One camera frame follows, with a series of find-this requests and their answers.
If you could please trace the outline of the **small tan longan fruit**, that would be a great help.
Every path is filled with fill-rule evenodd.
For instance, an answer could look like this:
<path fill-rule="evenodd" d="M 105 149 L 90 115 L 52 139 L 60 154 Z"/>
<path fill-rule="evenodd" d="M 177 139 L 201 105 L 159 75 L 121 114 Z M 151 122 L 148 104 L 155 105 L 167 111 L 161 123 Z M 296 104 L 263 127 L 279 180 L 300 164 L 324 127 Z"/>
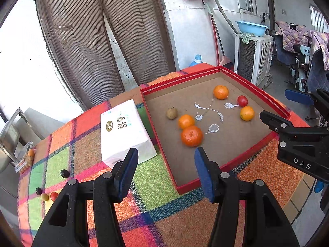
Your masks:
<path fill-rule="evenodd" d="M 42 199 L 43 201 L 48 201 L 48 200 L 49 200 L 49 195 L 46 194 L 46 193 L 42 193 L 42 194 L 41 194 L 41 199 Z"/>

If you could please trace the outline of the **red shallow cardboard box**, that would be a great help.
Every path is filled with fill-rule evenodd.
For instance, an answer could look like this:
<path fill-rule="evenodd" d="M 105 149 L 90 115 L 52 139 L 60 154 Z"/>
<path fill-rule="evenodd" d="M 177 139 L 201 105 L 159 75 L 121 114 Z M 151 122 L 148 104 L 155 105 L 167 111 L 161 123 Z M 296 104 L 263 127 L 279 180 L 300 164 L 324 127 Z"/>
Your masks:
<path fill-rule="evenodd" d="M 227 102 L 235 105 L 241 95 L 254 110 L 250 121 L 242 120 L 240 108 L 225 107 L 226 101 L 213 96 L 214 87 L 228 88 Z M 179 194 L 200 186 L 194 162 L 194 148 L 181 141 L 177 119 L 166 111 L 175 108 L 179 116 L 189 115 L 203 134 L 202 148 L 223 170 L 229 171 L 260 150 L 275 134 L 259 117 L 267 111 L 289 119 L 278 101 L 254 84 L 224 67 L 201 64 L 179 71 L 175 78 L 148 84 L 141 90 L 148 119 L 173 185 Z"/>

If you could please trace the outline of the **red handled broom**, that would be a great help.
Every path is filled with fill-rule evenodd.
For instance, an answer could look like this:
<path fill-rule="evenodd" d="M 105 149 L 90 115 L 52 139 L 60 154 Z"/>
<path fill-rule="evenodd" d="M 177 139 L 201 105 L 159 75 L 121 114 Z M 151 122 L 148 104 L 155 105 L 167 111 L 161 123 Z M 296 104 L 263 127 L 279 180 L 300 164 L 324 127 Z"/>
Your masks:
<path fill-rule="evenodd" d="M 209 16 L 210 16 L 213 35 L 214 35 L 217 66 L 223 66 L 223 67 L 225 67 L 229 70 L 233 70 L 234 69 L 233 62 L 227 56 L 225 56 L 225 54 L 224 54 L 224 48 L 222 46 L 222 42 L 221 42 L 221 39 L 220 39 L 218 28 L 217 28 L 216 23 L 215 23 L 213 12 L 212 12 L 212 10 L 210 9 L 210 7 L 208 6 L 207 3 L 205 3 L 205 5 L 207 7 L 207 11 L 208 11 Z"/>

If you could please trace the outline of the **small yellow-orange mandarin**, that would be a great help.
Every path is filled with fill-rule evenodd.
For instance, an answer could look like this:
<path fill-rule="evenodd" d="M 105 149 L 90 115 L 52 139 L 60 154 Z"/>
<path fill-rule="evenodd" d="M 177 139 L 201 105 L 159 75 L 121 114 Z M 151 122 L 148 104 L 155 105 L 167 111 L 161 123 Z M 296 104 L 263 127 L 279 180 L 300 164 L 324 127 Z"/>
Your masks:
<path fill-rule="evenodd" d="M 250 121 L 254 118 L 255 112 L 251 106 L 245 106 L 240 110 L 240 118 L 244 121 Z"/>

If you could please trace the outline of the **white tissue pack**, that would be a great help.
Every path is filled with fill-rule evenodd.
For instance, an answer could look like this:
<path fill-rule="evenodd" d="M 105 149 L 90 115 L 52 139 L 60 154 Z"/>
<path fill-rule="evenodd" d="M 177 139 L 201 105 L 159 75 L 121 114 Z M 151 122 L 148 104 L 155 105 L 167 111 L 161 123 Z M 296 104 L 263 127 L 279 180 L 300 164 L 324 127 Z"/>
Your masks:
<path fill-rule="evenodd" d="M 110 168 L 123 161 L 130 148 L 138 150 L 139 164 L 157 155 L 132 99 L 100 114 L 100 130 L 102 161 Z"/>

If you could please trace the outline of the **colourful plaid tablecloth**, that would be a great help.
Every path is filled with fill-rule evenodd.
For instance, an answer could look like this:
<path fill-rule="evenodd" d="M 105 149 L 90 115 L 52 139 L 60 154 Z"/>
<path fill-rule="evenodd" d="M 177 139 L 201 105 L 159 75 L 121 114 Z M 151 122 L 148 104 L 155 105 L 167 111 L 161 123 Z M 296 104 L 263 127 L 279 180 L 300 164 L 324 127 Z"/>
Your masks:
<path fill-rule="evenodd" d="M 20 176 L 18 220 L 24 246 L 31 246 L 51 201 L 36 195 L 59 192 L 67 169 L 79 181 L 94 179 L 107 171 L 100 154 L 100 115 L 112 106 L 133 99 L 142 122 L 151 130 L 138 89 L 128 91 L 87 110 L 64 124 L 36 145 L 34 165 Z M 291 197 L 305 185 L 304 174 L 277 159 L 278 140 L 271 140 L 235 173 L 245 181 L 261 178 L 280 206 L 293 209 Z M 180 195 L 169 176 L 163 157 L 140 164 L 131 190 L 116 207 L 120 229 L 127 246 L 206 246 L 216 206 L 208 202 L 202 189 Z"/>

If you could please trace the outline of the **red cherry tomato in box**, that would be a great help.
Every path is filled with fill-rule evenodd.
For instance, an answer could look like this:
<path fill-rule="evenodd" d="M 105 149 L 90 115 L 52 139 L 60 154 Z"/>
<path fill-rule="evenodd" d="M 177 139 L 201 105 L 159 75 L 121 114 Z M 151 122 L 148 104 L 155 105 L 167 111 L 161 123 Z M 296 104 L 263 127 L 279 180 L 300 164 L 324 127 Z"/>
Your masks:
<path fill-rule="evenodd" d="M 243 108 L 248 105 L 248 99 L 245 96 L 240 95 L 237 98 L 237 103 L 239 106 L 241 106 Z"/>

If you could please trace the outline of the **light blue wash basin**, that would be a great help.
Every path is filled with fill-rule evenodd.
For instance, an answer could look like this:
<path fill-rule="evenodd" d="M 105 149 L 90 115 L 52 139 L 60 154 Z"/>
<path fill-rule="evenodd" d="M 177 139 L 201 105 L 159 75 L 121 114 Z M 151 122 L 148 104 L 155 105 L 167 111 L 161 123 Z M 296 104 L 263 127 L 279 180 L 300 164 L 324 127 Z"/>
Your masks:
<path fill-rule="evenodd" d="M 258 37 L 263 37 L 266 30 L 269 28 L 268 26 L 262 24 L 246 21 L 236 21 L 236 23 L 241 33 L 249 33 Z"/>

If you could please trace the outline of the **white air conditioner unit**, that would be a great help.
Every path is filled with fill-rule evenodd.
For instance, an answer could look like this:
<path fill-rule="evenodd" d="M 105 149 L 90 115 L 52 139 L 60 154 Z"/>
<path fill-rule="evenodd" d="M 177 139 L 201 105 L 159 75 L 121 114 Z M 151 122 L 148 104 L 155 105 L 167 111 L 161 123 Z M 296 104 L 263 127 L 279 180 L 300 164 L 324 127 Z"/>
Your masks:
<path fill-rule="evenodd" d="M 272 36 L 252 36 L 243 42 L 242 34 L 235 35 L 234 72 L 258 86 L 269 74 L 274 39 Z"/>

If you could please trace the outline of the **clear plastic fruit container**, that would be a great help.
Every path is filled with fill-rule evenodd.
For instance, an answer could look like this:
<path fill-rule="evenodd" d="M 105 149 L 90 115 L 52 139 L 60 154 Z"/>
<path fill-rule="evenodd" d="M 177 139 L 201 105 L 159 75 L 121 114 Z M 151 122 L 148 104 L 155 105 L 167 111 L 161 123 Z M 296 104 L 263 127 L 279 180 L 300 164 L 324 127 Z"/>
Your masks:
<path fill-rule="evenodd" d="M 20 174 L 26 172 L 30 167 L 32 167 L 34 157 L 35 147 L 34 143 L 30 141 L 24 146 L 18 155 L 18 162 L 15 165 L 15 172 Z"/>

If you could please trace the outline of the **dark plum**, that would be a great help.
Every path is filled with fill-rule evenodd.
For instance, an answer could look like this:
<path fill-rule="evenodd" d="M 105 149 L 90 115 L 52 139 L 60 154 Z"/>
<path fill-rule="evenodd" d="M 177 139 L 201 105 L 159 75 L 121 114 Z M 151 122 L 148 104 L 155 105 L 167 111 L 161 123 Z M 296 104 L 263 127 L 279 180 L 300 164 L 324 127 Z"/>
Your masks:
<path fill-rule="evenodd" d="M 62 176 L 64 179 L 67 179 L 67 178 L 70 177 L 70 172 L 69 172 L 68 170 L 66 170 L 66 169 L 61 170 L 61 171 L 60 171 L 60 174 L 61 174 L 61 176 Z"/>
<path fill-rule="evenodd" d="M 42 189 L 40 187 L 37 187 L 36 190 L 35 190 L 35 193 L 38 195 L 38 196 L 41 196 L 42 195 Z"/>

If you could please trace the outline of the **brown kiwi-like fruit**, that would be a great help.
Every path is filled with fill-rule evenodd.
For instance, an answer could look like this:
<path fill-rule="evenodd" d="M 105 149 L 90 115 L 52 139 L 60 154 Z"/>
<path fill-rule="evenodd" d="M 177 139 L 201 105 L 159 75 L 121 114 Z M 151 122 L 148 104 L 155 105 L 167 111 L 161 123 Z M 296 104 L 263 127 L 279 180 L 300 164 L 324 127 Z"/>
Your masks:
<path fill-rule="evenodd" d="M 176 119 L 178 116 L 178 111 L 175 107 L 171 107 L 169 108 L 167 111 L 166 111 L 166 117 L 169 119 L 169 120 L 173 120 L 173 119 Z"/>

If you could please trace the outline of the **blue detergent bottle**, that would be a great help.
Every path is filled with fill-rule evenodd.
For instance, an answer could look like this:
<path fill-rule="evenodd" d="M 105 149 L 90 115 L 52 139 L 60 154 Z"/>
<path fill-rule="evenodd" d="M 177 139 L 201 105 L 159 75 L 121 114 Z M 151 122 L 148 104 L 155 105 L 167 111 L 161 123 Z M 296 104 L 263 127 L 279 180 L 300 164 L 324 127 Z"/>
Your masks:
<path fill-rule="evenodd" d="M 201 63 L 202 63 L 202 57 L 201 57 L 201 55 L 197 54 L 197 55 L 195 55 L 194 61 L 192 63 L 190 63 L 189 67 L 195 66 L 195 65 L 198 65 Z"/>

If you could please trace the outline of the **far orange mandarin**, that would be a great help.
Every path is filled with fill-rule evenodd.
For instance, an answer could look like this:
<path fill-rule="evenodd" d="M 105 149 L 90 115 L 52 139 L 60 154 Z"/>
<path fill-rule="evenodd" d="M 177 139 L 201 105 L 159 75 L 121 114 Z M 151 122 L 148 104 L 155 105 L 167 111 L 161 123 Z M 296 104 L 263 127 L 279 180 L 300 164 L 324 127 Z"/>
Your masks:
<path fill-rule="evenodd" d="M 217 85 L 214 87 L 213 95 L 216 99 L 224 100 L 229 96 L 229 90 L 224 85 Z"/>

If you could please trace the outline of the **metal sink stand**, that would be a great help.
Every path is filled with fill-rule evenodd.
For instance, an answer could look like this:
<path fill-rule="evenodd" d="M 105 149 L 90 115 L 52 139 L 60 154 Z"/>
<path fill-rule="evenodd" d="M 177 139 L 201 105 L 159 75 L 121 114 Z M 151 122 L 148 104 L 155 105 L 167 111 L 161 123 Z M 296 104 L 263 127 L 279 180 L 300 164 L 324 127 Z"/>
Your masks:
<path fill-rule="evenodd" d="M 28 126 L 30 125 L 20 108 L 18 108 L 13 116 L 5 123 L 1 131 L 1 172 L 3 172 L 9 164 L 15 169 L 15 165 L 18 162 L 18 155 L 27 144 L 20 136 L 14 124 L 18 116 L 23 119 Z"/>

